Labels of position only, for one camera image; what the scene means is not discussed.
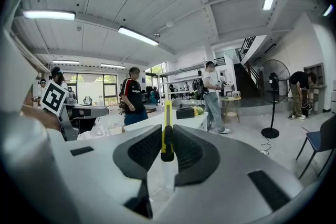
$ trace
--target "khaki pants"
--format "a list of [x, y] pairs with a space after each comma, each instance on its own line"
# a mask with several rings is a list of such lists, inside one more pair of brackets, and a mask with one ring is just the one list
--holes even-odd
[[302, 116], [302, 99], [300, 99], [299, 91], [296, 88], [296, 85], [291, 84], [290, 90], [292, 91], [293, 96], [293, 115], [296, 117]]

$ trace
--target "black box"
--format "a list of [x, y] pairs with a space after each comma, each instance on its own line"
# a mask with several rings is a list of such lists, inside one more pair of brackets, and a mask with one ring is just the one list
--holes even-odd
[[192, 108], [182, 108], [182, 109], [176, 110], [176, 118], [178, 120], [194, 118], [194, 117], [195, 117], [195, 112], [194, 112], [194, 109]]

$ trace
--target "black rubber pad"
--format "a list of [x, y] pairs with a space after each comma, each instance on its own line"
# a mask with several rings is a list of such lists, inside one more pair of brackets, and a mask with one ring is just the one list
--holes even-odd
[[273, 211], [278, 210], [289, 202], [288, 196], [264, 171], [254, 171], [248, 173], [248, 176]]
[[77, 148], [75, 150], [71, 150], [70, 152], [73, 156], [77, 156], [77, 155], [81, 155], [84, 153], [88, 153], [90, 151], [93, 151], [93, 148], [90, 146], [86, 146], [86, 147]]

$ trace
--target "blue chair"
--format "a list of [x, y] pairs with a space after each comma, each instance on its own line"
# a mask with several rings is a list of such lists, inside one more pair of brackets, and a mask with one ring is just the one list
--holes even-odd
[[323, 152], [323, 151], [331, 150], [327, 161], [325, 162], [323, 168], [321, 169], [321, 171], [319, 172], [319, 174], [317, 176], [320, 176], [323, 169], [326, 167], [326, 165], [327, 165], [327, 163], [328, 163], [328, 161], [329, 161], [329, 159], [330, 159], [330, 157], [331, 157], [331, 155], [332, 155], [332, 153], [333, 153], [333, 151], [336, 147], [336, 114], [334, 116], [332, 116], [330, 119], [323, 122], [323, 124], [321, 125], [320, 131], [307, 133], [306, 140], [303, 143], [303, 146], [302, 146], [302, 148], [299, 152], [299, 155], [296, 157], [295, 160], [297, 160], [299, 158], [307, 140], [309, 141], [309, 143], [310, 143], [311, 147], [313, 148], [314, 152], [313, 152], [313, 155], [310, 157], [310, 160], [308, 161], [308, 164], [306, 165], [303, 172], [299, 176], [299, 179], [303, 176], [303, 174], [307, 170], [309, 164], [311, 163], [311, 161], [313, 160], [313, 158], [314, 158], [314, 156], [317, 152]]

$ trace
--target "man in red and black jacket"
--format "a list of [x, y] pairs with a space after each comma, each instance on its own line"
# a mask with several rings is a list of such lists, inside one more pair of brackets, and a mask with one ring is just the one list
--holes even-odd
[[136, 81], [140, 70], [137, 67], [130, 69], [130, 77], [122, 83], [119, 96], [125, 102], [124, 124], [130, 125], [148, 119], [147, 111], [141, 99], [141, 87]]

